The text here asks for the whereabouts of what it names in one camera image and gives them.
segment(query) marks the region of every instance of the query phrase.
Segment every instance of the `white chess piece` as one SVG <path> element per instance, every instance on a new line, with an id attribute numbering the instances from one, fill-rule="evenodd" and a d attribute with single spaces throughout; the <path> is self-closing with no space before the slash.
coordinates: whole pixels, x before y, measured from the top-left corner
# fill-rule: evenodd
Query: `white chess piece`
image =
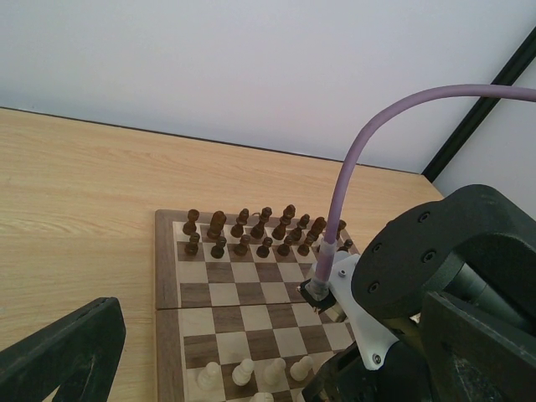
<path id="1" fill-rule="evenodd" d="M 231 376 L 233 382 L 240 387 L 248 384 L 251 379 L 251 373 L 253 373 L 253 368 L 253 360 L 250 358 L 245 358 L 242 360 L 242 363 L 236 366 L 233 370 L 233 375 Z"/>
<path id="2" fill-rule="evenodd" d="M 295 381 L 303 381 L 312 369 L 311 356 L 304 356 L 299 362 L 295 362 L 291 367 L 291 377 Z"/>
<path id="3" fill-rule="evenodd" d="M 281 377 L 285 374 L 286 362 L 282 358 L 274 360 L 264 372 L 264 379 L 268 385 L 279 383 Z"/>
<path id="4" fill-rule="evenodd" d="M 269 392 L 257 392 L 250 402 L 274 402 L 274 397 Z"/>
<path id="5" fill-rule="evenodd" d="M 210 362 L 198 376 L 198 387 L 203 391 L 210 391 L 217 383 L 218 374 L 221 368 L 219 364 Z"/>

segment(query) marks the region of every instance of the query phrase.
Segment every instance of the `wooden table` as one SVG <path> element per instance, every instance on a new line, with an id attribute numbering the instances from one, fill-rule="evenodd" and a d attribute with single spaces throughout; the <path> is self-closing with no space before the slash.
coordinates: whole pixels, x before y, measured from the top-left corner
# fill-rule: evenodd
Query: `wooden table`
<path id="1" fill-rule="evenodd" d="M 0 110 L 0 349 L 115 296 L 126 344 L 110 400 L 154 399 L 155 210 L 295 204 L 326 216 L 340 166 Z M 343 218 L 362 250 L 390 219 L 440 197 L 420 175 L 359 166 Z"/>

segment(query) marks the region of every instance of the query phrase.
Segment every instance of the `dark square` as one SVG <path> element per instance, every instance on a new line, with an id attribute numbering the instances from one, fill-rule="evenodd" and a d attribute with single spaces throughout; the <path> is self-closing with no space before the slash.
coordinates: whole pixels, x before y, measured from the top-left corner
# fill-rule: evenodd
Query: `dark square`
<path id="1" fill-rule="evenodd" d="M 291 387 L 291 389 L 296 388 L 303 388 L 305 385 L 309 384 L 315 374 L 313 373 L 312 369 L 309 371 L 309 374 L 305 377 L 303 381 L 295 381 L 291 376 L 291 367 L 294 363 L 299 362 L 302 360 L 304 355 L 302 356 L 290 356 L 288 358 L 284 358 L 286 361 L 286 379 L 288 379 L 288 384 Z"/>
<path id="2" fill-rule="evenodd" d="M 274 255 L 276 256 L 276 261 L 277 262 L 297 262 L 296 256 L 294 255 L 294 249 L 296 248 L 295 246 L 291 246 L 291 252 L 288 253 L 288 255 L 286 257 L 284 257 L 283 255 L 280 255 L 277 252 L 277 247 L 279 247 L 279 245 L 271 246 L 272 251 L 274 252 Z"/>
<path id="3" fill-rule="evenodd" d="M 300 327 L 301 337 L 305 343 L 307 353 L 329 352 L 332 347 L 327 340 L 326 331 L 322 325 Z"/>
<path id="4" fill-rule="evenodd" d="M 233 381 L 233 370 L 238 366 L 237 363 L 234 364 L 223 364 L 221 366 L 221 374 L 224 377 L 224 389 L 225 389 L 225 399 L 241 399 L 241 398 L 251 398 L 258 392 L 257 381 L 255 380 L 255 372 L 251 373 L 250 382 L 242 387 L 235 384 Z"/>
<path id="5" fill-rule="evenodd" d="M 248 251 L 243 257 L 235 254 L 236 245 L 227 245 L 227 250 L 229 250 L 229 258 L 231 262 L 253 262 L 253 255 L 251 254 L 251 248 L 248 246 Z"/>
<path id="6" fill-rule="evenodd" d="M 210 307 L 208 283 L 181 283 L 181 307 Z"/>
<path id="7" fill-rule="evenodd" d="M 288 298 L 291 299 L 291 303 L 301 303 L 305 301 L 297 290 L 299 285 L 300 282 L 285 282 L 286 292 L 288 293 Z"/>
<path id="8" fill-rule="evenodd" d="M 178 241 L 177 242 L 177 260 L 178 261 L 204 261 L 204 252 L 203 245 L 198 243 L 198 253 L 196 255 L 188 255 L 184 251 L 184 246 L 187 245 L 187 241 Z"/>
<path id="9" fill-rule="evenodd" d="M 207 262 L 209 283 L 235 283 L 230 262 Z"/>
<path id="10" fill-rule="evenodd" d="M 276 336 L 271 329 L 246 331 L 245 336 L 248 338 L 253 361 L 280 357 Z"/>
<path id="11" fill-rule="evenodd" d="M 255 268 L 261 282 L 283 282 L 279 267 L 275 262 L 256 262 Z"/>
<path id="12" fill-rule="evenodd" d="M 213 307 L 212 314 L 216 333 L 244 331 L 240 307 Z"/>
<path id="13" fill-rule="evenodd" d="M 260 283 L 237 283 L 238 300 L 241 306 L 251 306 L 253 304 L 266 304 L 265 294 L 262 292 Z"/>
<path id="14" fill-rule="evenodd" d="M 187 369 L 199 369 L 210 362 L 219 363 L 216 335 L 184 337 L 184 360 Z"/>
<path id="15" fill-rule="evenodd" d="M 268 314 L 270 315 L 271 326 L 273 328 L 298 326 L 290 304 L 269 304 L 266 308 L 268 308 Z"/>
<path id="16" fill-rule="evenodd" d="M 274 402 L 292 402 L 291 391 L 275 392 L 272 396 L 274 397 Z"/>

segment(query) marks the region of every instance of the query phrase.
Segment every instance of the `dark chess piece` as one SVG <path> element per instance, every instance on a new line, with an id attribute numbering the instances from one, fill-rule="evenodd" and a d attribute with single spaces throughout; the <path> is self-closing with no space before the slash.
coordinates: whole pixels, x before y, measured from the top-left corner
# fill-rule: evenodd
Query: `dark chess piece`
<path id="1" fill-rule="evenodd" d="M 197 209 L 190 209 L 188 211 L 188 222 L 183 226 L 183 233 L 190 236 L 197 230 L 195 221 L 199 219 L 199 211 Z"/>
<path id="2" fill-rule="evenodd" d="M 260 245 L 259 248 L 257 249 L 257 255 L 260 258 L 266 258 L 270 254 L 270 247 L 272 243 L 273 243 L 273 240 L 271 239 L 271 237 L 265 237 L 262 240 L 262 245 Z"/>
<path id="3" fill-rule="evenodd" d="M 271 216 L 271 208 L 264 207 L 259 215 L 259 223 L 256 224 L 250 232 L 251 237 L 254 239 L 261 239 L 265 233 L 265 224 L 268 222 Z"/>
<path id="4" fill-rule="evenodd" d="M 249 217 L 250 211 L 247 208 L 240 211 L 238 218 L 236 218 L 236 225 L 231 228 L 231 236 L 238 239 L 244 234 L 244 225 L 248 223 Z"/>
<path id="5" fill-rule="evenodd" d="M 187 255 L 196 255 L 198 253 L 200 238 L 199 233 L 193 232 L 190 235 L 190 241 L 184 246 L 184 252 Z"/>
<path id="6" fill-rule="evenodd" d="M 304 257 L 307 257 L 309 255 L 309 251 L 311 250 L 311 246 L 314 243 L 314 238 L 307 234 L 307 237 L 305 240 L 303 240 L 303 244 L 298 247 L 298 254 L 303 255 Z"/>
<path id="7" fill-rule="evenodd" d="M 341 245 L 337 251 L 350 251 L 350 248 L 353 246 L 353 242 L 348 239 L 344 241 L 344 245 Z"/>
<path id="8" fill-rule="evenodd" d="M 224 236 L 220 236 L 216 240 L 216 245 L 210 251 L 210 255 L 214 258 L 220 259 L 225 254 L 225 245 L 227 244 L 227 239 Z"/>
<path id="9" fill-rule="evenodd" d="M 298 221 L 296 228 L 291 230 L 290 236 L 294 241 L 300 241 L 302 238 L 302 231 L 307 229 L 307 225 L 309 224 L 309 215 L 305 214 L 303 215 L 300 220 Z"/>
<path id="10" fill-rule="evenodd" d="M 338 227 L 337 227 L 337 240 L 341 238 L 341 231 L 343 231 L 346 228 L 346 222 L 344 222 L 342 219 L 338 221 Z"/>
<path id="11" fill-rule="evenodd" d="M 291 245 L 292 245 L 292 237 L 287 236 L 283 240 L 283 244 L 277 247 L 277 254 L 282 255 L 283 257 L 286 257 L 291 252 Z"/>
<path id="12" fill-rule="evenodd" d="M 222 211 L 214 212 L 212 219 L 210 220 L 210 227 L 207 231 L 207 237 L 211 240 L 216 240 L 221 235 L 221 231 L 224 228 L 227 217 Z"/>
<path id="13" fill-rule="evenodd" d="M 283 240 L 286 233 L 286 226 L 291 224 L 292 218 L 296 215 L 296 207 L 294 205 L 289 205 L 283 211 L 283 216 L 279 218 L 279 224 L 276 226 L 274 231 L 271 234 L 276 240 Z"/>
<path id="14" fill-rule="evenodd" d="M 248 244 L 251 238 L 247 234 L 243 234 L 240 237 L 240 242 L 234 247 L 234 252 L 237 256 L 243 257 L 248 253 Z"/>

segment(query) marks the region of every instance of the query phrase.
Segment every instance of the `purple hose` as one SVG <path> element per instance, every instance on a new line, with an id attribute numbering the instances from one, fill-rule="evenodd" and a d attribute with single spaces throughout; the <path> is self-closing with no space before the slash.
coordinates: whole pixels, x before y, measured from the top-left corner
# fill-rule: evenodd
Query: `purple hose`
<path id="1" fill-rule="evenodd" d="M 324 241 L 330 245 L 335 243 L 337 235 L 338 221 L 341 219 L 344 197 L 348 188 L 348 183 L 352 177 L 353 169 L 358 161 L 359 155 L 369 141 L 370 137 L 383 124 L 397 116 L 399 113 L 408 110 L 413 106 L 420 105 L 428 101 L 442 98 L 453 98 L 458 96 L 478 96 L 486 98 L 506 98 L 518 101 L 536 102 L 536 90 L 529 88 L 519 88 L 505 85 L 449 85 L 423 90 L 416 94 L 405 97 L 393 105 L 383 109 L 372 118 L 358 136 L 353 141 L 348 154 L 344 158 L 341 172 L 338 174 L 337 184 L 333 190 L 332 203 L 327 217 L 326 236 Z M 321 282 L 327 282 L 332 271 L 333 254 L 320 253 L 318 256 L 317 270 L 315 277 Z"/>

